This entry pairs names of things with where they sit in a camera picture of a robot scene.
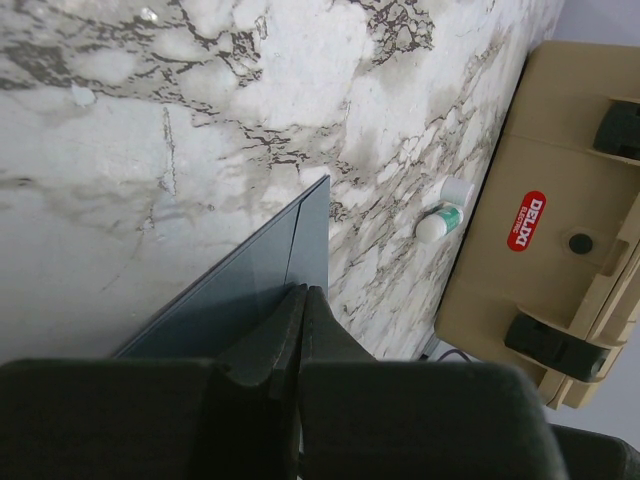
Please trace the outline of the white glue stick cap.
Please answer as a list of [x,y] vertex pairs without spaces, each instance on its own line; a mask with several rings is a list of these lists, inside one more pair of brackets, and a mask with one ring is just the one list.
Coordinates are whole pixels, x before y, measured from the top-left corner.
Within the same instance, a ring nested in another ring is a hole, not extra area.
[[465,208],[473,197],[475,185],[454,176],[447,176],[440,189],[440,200]]

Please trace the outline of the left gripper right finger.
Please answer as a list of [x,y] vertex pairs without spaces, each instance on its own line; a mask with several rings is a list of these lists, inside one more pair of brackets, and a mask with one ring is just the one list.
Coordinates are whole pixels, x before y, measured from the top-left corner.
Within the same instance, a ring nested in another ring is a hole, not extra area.
[[336,320],[324,291],[309,288],[302,323],[302,361],[374,361]]

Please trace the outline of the green white glue stick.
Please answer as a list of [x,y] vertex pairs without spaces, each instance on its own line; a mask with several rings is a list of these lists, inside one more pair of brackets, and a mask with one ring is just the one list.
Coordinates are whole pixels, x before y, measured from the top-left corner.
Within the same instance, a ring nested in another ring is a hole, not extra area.
[[464,220],[461,207],[444,203],[426,215],[416,226],[416,239],[424,244],[437,242],[454,231]]

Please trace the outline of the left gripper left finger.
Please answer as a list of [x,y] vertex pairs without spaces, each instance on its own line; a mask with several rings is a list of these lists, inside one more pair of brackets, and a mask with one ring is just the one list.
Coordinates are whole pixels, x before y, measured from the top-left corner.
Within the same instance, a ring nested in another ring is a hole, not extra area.
[[216,358],[235,385],[273,400],[294,389],[305,303],[306,285],[294,286],[265,321]]

